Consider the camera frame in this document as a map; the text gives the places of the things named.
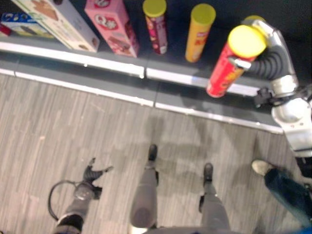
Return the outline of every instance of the red chip can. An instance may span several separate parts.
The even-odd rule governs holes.
[[[150,34],[153,50],[157,54],[165,54],[167,52],[167,32],[165,12],[167,3],[165,0],[145,0],[143,3],[143,11],[147,28]]]
[[[235,27],[230,32],[210,76],[207,93],[214,98],[224,96],[230,85],[244,73],[243,69],[231,64],[228,57],[236,56],[246,61],[253,61],[265,48],[265,38],[259,31],[246,25]]]

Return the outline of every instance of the gray carpet floor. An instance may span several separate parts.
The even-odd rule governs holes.
[[[53,85],[0,76],[0,230],[49,234],[52,185],[80,181],[89,160],[115,169],[97,181],[85,234],[125,234],[132,198],[149,145],[159,149],[159,226],[199,225],[202,169],[214,164],[214,185],[233,231],[246,234],[299,228],[255,174],[264,158],[301,180],[282,135],[192,117]],[[70,185],[56,189],[60,215],[72,198]]]

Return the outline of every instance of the black flexible hose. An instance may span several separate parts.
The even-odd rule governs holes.
[[[58,182],[58,183],[56,183],[55,185],[53,185],[53,187],[51,188],[50,193],[49,193],[49,198],[48,198],[48,211],[49,211],[50,216],[51,216],[53,219],[55,219],[56,222],[59,220],[59,218],[56,216],[56,214],[55,214],[54,211],[52,210],[51,198],[52,198],[52,194],[53,194],[54,189],[55,189],[58,185],[65,184],[65,183],[72,184],[72,185],[74,185],[74,187],[76,187],[76,182],[74,182],[74,181],[70,181],[70,180],[61,180],[60,182]]]
[[[252,63],[248,72],[268,80],[288,75],[287,55],[279,46],[269,48],[263,59]]]

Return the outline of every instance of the can label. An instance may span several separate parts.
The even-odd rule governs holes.
[[[187,39],[185,58],[188,62],[197,62],[206,44],[211,25],[199,25],[191,22]]]
[[[244,73],[243,69],[236,68],[229,62],[229,56],[237,55],[233,53],[228,43],[226,43],[210,76],[206,90],[214,98],[220,98],[225,95],[230,85]],[[253,61],[255,57],[243,59]]]
[[[168,43],[164,15],[155,18],[145,16],[145,18],[154,51],[160,55],[165,54]]]

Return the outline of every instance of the dark wall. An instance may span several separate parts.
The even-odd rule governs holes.
[[[71,0],[84,18],[85,0]],[[124,0],[131,20],[144,20],[143,0]],[[199,3],[211,4],[217,13],[214,25],[231,29],[248,15],[260,15],[282,31],[287,39],[311,42],[311,0],[167,0],[167,17],[172,20],[190,20],[192,8]],[[0,13],[18,12],[10,0],[1,0]]]

